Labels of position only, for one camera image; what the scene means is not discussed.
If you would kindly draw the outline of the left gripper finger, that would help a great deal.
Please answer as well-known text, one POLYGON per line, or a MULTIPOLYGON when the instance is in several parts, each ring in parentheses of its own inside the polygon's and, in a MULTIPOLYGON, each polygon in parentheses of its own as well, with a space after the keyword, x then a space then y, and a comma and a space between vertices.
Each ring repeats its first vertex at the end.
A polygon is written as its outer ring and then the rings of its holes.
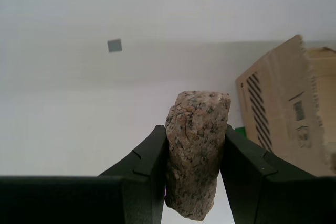
POLYGON ((229 125, 220 166, 235 223, 335 223, 335 177, 316 177, 229 125))
POLYGON ((2 176, 1 223, 160 223, 167 151, 158 125, 96 177, 2 176))

